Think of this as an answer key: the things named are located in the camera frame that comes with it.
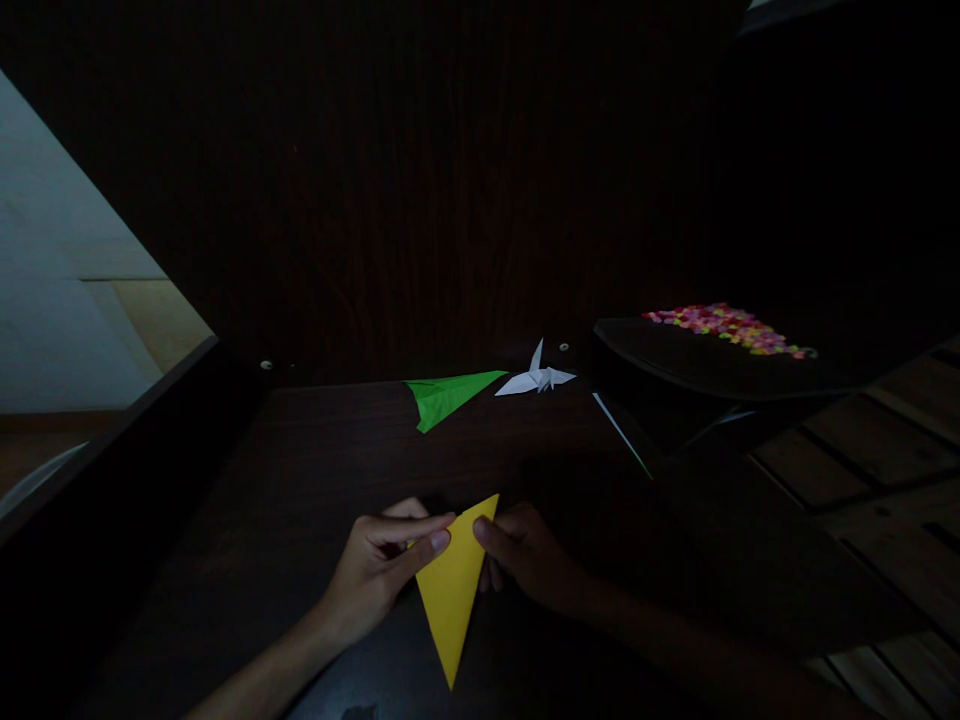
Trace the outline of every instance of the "finger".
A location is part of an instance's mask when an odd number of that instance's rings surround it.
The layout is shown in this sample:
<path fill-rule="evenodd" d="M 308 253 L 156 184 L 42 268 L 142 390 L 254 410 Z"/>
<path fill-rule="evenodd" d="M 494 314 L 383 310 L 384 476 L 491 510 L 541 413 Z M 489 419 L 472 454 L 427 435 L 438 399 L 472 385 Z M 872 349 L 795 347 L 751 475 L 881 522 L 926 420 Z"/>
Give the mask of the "finger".
<path fill-rule="evenodd" d="M 503 574 L 500 572 L 500 563 L 496 560 L 490 561 L 490 584 L 497 592 L 503 590 Z"/>
<path fill-rule="evenodd" d="M 406 543 L 442 530 L 456 519 L 456 515 L 435 515 L 419 520 L 412 518 L 372 518 L 366 527 L 367 540 L 376 546 L 387 543 Z"/>
<path fill-rule="evenodd" d="M 480 592 L 486 592 L 490 589 L 490 557 L 483 556 L 483 567 L 480 568 L 480 582 L 477 585 Z"/>
<path fill-rule="evenodd" d="M 520 546 L 507 533 L 485 517 L 473 523 L 473 535 L 494 560 L 509 570 L 516 562 Z"/>
<path fill-rule="evenodd" d="M 429 565 L 449 545 L 450 533 L 446 530 L 438 530 L 430 537 L 407 548 L 400 557 L 391 560 L 393 566 L 387 572 L 395 582 L 395 587 L 397 589 L 403 587 L 410 578 Z"/>
<path fill-rule="evenodd" d="M 529 512 L 533 506 L 528 502 L 514 505 L 505 513 L 497 515 L 494 523 L 514 540 L 523 540 L 530 529 Z"/>
<path fill-rule="evenodd" d="M 380 514 L 384 517 L 430 517 L 430 513 L 427 512 L 427 509 L 423 506 L 423 503 L 417 498 L 407 498 L 406 500 L 401 500 L 396 505 L 391 505 Z"/>

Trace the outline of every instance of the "colorful beads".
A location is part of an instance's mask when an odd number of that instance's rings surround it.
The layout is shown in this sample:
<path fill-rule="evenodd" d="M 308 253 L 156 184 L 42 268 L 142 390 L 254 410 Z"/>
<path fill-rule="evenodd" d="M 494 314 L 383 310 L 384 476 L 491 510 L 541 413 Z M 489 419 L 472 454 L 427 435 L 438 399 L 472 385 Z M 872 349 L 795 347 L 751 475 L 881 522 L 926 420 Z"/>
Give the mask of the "colorful beads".
<path fill-rule="evenodd" d="M 718 335 L 721 340 L 742 345 L 751 355 L 787 354 L 797 360 L 816 357 L 812 348 L 787 345 L 783 335 L 764 325 L 755 315 L 732 308 L 727 303 L 655 310 L 643 313 L 643 317 L 655 323 L 678 325 L 697 335 Z"/>

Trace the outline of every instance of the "person's left hand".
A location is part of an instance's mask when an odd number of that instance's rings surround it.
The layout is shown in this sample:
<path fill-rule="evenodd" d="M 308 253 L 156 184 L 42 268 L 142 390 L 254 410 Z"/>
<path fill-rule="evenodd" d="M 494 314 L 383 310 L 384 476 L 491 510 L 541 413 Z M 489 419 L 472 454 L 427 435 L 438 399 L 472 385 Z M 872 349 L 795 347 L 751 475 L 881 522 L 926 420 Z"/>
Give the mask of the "person's left hand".
<path fill-rule="evenodd" d="M 430 517 L 417 498 L 357 518 L 326 593 L 314 611 L 342 652 L 390 612 L 397 593 L 447 549 L 454 513 Z M 417 542 L 409 549 L 407 544 Z"/>

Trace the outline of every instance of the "white wall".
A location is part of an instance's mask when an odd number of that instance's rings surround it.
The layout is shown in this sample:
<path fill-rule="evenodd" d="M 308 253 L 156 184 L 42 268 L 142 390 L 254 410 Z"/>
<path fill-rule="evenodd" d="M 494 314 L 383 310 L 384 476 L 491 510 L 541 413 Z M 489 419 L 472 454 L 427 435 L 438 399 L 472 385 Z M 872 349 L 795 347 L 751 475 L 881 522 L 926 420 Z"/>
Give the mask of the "white wall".
<path fill-rule="evenodd" d="M 0 414 L 122 408 L 156 379 L 97 276 L 164 274 L 0 73 Z"/>

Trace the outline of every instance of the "fingernail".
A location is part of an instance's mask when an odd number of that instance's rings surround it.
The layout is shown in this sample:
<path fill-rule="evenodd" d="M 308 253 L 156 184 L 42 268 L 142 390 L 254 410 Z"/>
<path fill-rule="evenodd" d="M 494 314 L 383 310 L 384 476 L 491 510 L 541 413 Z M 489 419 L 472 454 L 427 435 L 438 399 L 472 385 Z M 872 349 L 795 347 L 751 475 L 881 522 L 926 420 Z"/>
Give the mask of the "fingernail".
<path fill-rule="evenodd" d="M 486 540 L 487 536 L 490 534 L 490 531 L 487 528 L 487 522 L 488 520 L 482 517 L 473 521 L 473 534 L 477 540 Z"/>
<path fill-rule="evenodd" d="M 450 544 L 450 533 L 446 530 L 441 530 L 438 533 L 434 533 L 430 538 L 430 545 L 433 547 L 433 552 L 437 555 L 442 553 L 447 549 L 447 545 Z"/>

